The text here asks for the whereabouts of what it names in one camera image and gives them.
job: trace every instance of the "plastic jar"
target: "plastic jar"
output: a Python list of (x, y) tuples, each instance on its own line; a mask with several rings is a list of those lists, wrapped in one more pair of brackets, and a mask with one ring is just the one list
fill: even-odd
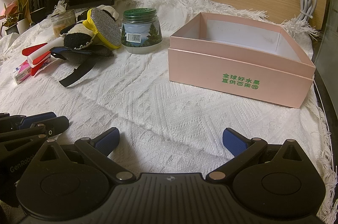
[(76, 23), (75, 10), (70, 9), (50, 17), (55, 37), (60, 37), (60, 31)]
[(154, 51), (162, 41), (161, 27), (154, 8), (135, 8), (123, 12), (121, 42), (134, 54)]

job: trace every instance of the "black plant pot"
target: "black plant pot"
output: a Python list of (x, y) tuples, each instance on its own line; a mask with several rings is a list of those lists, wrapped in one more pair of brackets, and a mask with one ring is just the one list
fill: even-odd
[(17, 23), (11, 27), (8, 27), (8, 29), (5, 29), (6, 31), (6, 35), (9, 35), (10, 33), (18, 33), (19, 34), (19, 30), (18, 30), (18, 27), (17, 27)]

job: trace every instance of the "black velcro strap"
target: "black velcro strap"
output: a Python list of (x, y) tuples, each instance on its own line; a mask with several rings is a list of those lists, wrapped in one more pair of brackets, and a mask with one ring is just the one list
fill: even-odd
[(64, 87), (68, 87), (69, 85), (75, 83), (94, 67), (99, 58), (100, 57), (98, 56), (88, 57), (82, 64), (79, 65), (78, 68), (74, 69), (74, 72), (71, 75), (68, 75), (66, 78), (59, 81), (59, 83)]

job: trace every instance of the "pink box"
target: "pink box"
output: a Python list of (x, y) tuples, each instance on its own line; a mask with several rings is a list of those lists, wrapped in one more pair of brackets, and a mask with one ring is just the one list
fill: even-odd
[(170, 37), (170, 81), (299, 108), (316, 67), (282, 27), (199, 13)]

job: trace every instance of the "white tube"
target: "white tube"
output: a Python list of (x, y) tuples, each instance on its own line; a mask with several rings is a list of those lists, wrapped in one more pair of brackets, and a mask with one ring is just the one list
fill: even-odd
[(38, 50), (35, 50), (29, 56), (27, 56), (27, 61), (30, 67), (35, 67), (36, 65), (33, 64), (33, 61), (39, 56), (41, 56), (42, 54), (45, 54), (47, 51), (49, 51), (53, 47), (62, 47), (64, 45), (64, 38), (65, 38), (64, 36), (58, 37), (55, 40), (51, 41), (50, 43), (39, 48)]

